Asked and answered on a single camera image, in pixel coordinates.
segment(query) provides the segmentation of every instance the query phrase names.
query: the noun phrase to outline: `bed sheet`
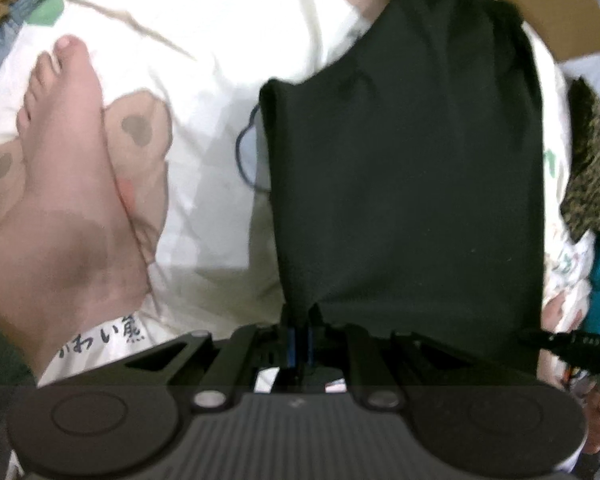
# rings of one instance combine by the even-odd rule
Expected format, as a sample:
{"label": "bed sheet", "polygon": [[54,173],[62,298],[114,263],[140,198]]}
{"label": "bed sheet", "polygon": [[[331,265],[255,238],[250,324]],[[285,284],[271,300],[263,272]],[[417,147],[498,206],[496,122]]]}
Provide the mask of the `bed sheet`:
{"label": "bed sheet", "polygon": [[[126,186],[140,213],[157,215],[143,231],[152,293],[133,316],[59,349],[41,383],[189,330],[224,338],[241,324],[277,321],[283,296],[268,199],[241,179],[235,141],[266,80],[309,77],[368,28],[360,1],[372,0],[44,1],[0,70],[0,159],[11,161],[0,203],[7,208],[21,185],[14,118],[30,69],[58,37],[75,34],[102,82]],[[574,245],[560,218],[570,161],[565,82],[544,43],[528,34],[545,100],[543,305],[566,294],[559,330],[586,312],[593,240]]]}

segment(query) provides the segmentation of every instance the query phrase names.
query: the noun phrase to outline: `white blanket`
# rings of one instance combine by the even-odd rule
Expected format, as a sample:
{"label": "white blanket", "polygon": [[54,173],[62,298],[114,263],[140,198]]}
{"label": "white blanket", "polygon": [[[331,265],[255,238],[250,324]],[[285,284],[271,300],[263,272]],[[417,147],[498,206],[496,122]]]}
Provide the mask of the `white blanket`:
{"label": "white blanket", "polygon": [[[306,79],[368,25],[345,0],[64,0],[51,26],[22,29],[0,70],[0,143],[16,136],[14,118],[37,55],[63,34],[87,43],[107,108],[148,91],[170,113],[168,208],[149,266],[153,293],[132,319],[59,349],[41,383],[189,330],[224,338],[242,324],[276,322],[283,296],[270,208],[241,180],[235,140],[266,80]],[[528,33],[545,102],[544,304],[566,291],[568,326],[587,309],[592,237],[574,246],[560,218],[570,161],[566,89],[542,41]],[[141,187],[136,178],[132,185]]]}

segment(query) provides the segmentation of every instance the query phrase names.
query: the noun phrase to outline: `toenail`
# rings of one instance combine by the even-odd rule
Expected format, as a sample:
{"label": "toenail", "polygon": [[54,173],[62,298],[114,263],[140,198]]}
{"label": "toenail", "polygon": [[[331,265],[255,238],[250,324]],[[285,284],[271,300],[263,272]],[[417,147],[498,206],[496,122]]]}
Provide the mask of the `toenail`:
{"label": "toenail", "polygon": [[60,50],[67,48],[71,44],[71,40],[67,36],[63,36],[56,42],[56,47]]}

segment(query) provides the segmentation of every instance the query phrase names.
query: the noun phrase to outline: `toe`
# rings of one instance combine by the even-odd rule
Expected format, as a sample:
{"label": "toe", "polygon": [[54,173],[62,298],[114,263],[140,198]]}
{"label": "toe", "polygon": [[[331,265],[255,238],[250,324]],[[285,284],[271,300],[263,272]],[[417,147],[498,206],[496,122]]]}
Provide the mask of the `toe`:
{"label": "toe", "polygon": [[54,51],[62,70],[71,70],[74,67],[81,68],[85,63],[90,63],[87,46],[75,36],[60,38],[56,41]]}
{"label": "toe", "polygon": [[44,95],[44,88],[45,87],[40,82],[40,79],[36,75],[36,72],[31,72],[31,77],[29,78],[29,88],[27,89],[27,91],[31,92],[33,94],[33,97],[35,97],[38,100]]}
{"label": "toe", "polygon": [[38,56],[38,62],[32,72],[32,78],[36,78],[42,84],[43,88],[49,88],[58,78],[54,70],[51,56],[47,52],[43,52]]}
{"label": "toe", "polygon": [[36,97],[33,95],[31,90],[27,90],[27,93],[24,94],[24,109],[27,112],[29,119],[32,117],[33,111],[36,107]]}
{"label": "toe", "polygon": [[23,136],[26,134],[28,128],[29,114],[27,114],[27,111],[24,108],[21,108],[16,116],[16,129],[18,130],[18,133]]}

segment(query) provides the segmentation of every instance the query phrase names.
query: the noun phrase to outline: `bare foot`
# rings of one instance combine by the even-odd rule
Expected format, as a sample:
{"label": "bare foot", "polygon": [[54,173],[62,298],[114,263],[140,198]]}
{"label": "bare foot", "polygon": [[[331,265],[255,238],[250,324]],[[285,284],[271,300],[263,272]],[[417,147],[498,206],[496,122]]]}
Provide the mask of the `bare foot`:
{"label": "bare foot", "polygon": [[65,37],[55,54],[58,70],[49,54],[40,55],[18,113],[26,187],[0,224],[0,243],[13,251],[11,272],[20,279],[12,276],[14,290],[0,295],[9,303],[2,327],[42,369],[76,333],[137,310],[148,291],[109,161],[102,89],[87,48]]}

